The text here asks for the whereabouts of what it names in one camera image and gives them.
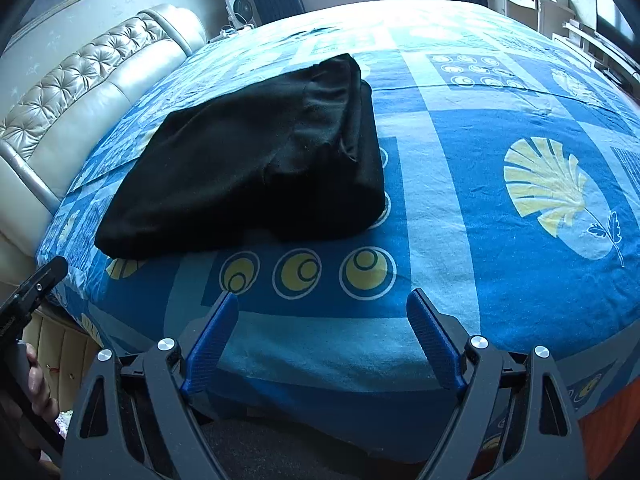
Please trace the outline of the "person left hand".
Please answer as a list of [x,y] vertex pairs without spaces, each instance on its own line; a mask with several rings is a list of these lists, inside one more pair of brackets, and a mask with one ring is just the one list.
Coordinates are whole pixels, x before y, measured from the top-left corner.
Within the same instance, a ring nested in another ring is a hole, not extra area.
[[[27,396],[32,402],[32,410],[50,426],[58,428],[55,425],[58,414],[60,414],[58,401],[51,396],[51,389],[47,383],[47,378],[44,377],[43,368],[37,360],[36,350],[31,344],[22,344],[21,350],[24,354],[22,360],[28,363],[28,372],[25,375],[25,380],[28,388]],[[18,431],[24,445],[28,448],[36,448],[38,443],[34,438],[34,432],[22,422],[23,413],[21,408],[4,392],[1,393],[1,406]]]

